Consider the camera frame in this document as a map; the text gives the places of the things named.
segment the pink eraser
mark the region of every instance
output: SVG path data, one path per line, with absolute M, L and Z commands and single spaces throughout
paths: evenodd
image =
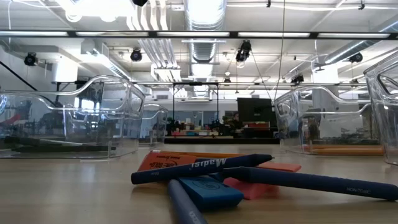
M 225 179 L 224 184 L 236 190 L 240 190 L 243 193 L 243 198 L 248 200 L 254 200 L 263 196 L 268 191 L 275 191 L 276 189 L 278 189 L 278 186 L 249 183 L 237 180 L 232 177 L 228 177 L 227 179 Z

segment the transparent tray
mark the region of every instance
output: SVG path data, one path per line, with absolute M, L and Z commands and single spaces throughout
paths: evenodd
M 107 158 L 136 151 L 142 92 L 106 75 L 76 88 L 0 91 L 0 157 Z
M 364 72 L 387 163 L 398 165 L 398 52 Z
M 276 99 L 275 107 L 282 149 L 382 155 L 370 100 L 345 100 L 324 86 L 305 86 Z
M 140 133 L 140 146 L 164 143 L 168 110 L 157 104 L 144 105 Z

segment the black monitor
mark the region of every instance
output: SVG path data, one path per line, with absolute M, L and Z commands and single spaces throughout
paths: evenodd
M 239 121 L 270 122 L 271 127 L 277 126 L 275 109 L 270 99 L 238 98 Z

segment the dark blue marker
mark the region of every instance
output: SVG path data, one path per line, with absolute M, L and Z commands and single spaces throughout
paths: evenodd
M 269 169 L 238 167 L 225 169 L 224 178 L 233 177 L 252 183 L 272 184 L 300 189 L 321 190 L 364 197 L 398 200 L 398 187 L 364 180 L 350 180 L 322 175 L 300 174 Z
M 207 224 L 205 218 L 203 218 L 202 214 L 177 180 L 170 180 L 167 191 L 172 199 L 179 223 Z
M 176 179 L 178 177 L 196 177 L 199 175 L 220 172 L 224 168 L 239 166 L 254 167 L 271 159 L 271 155 L 265 154 L 251 154 L 224 159 L 211 159 L 208 161 L 201 161 L 188 165 L 135 172 L 131 174 L 131 182 L 133 184 L 144 184 L 149 182 Z

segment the workbench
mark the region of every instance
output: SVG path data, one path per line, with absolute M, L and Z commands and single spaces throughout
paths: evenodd
M 278 145 L 164 145 L 168 151 L 264 153 L 299 172 L 398 185 L 398 167 L 381 156 L 311 156 Z M 110 160 L 0 160 L 1 223 L 177 223 L 165 184 L 131 184 L 149 148 Z M 208 223 L 398 223 L 398 203 L 280 187 L 236 208 L 204 213 Z

